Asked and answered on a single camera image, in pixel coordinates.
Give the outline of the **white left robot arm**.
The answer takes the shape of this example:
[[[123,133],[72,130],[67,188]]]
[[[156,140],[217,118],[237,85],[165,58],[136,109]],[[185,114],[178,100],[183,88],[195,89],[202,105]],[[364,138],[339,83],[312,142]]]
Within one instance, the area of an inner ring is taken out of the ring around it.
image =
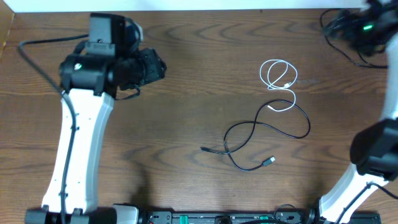
[[[152,48],[140,49],[144,35],[132,19],[94,12],[90,31],[60,64],[62,128],[55,167],[39,208],[26,223],[144,223],[135,206],[98,205],[98,167],[104,131],[118,90],[163,79],[167,66]]]

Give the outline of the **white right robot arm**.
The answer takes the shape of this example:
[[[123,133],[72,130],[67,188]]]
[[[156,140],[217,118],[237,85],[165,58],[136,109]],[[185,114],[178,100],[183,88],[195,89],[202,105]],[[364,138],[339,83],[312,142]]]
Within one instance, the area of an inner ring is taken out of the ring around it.
[[[397,178],[397,1],[367,1],[367,5],[360,12],[339,9],[321,28],[326,39],[347,41],[360,57],[386,53],[384,106],[379,121],[355,135],[347,170],[318,200],[309,223],[349,223],[373,192]]]

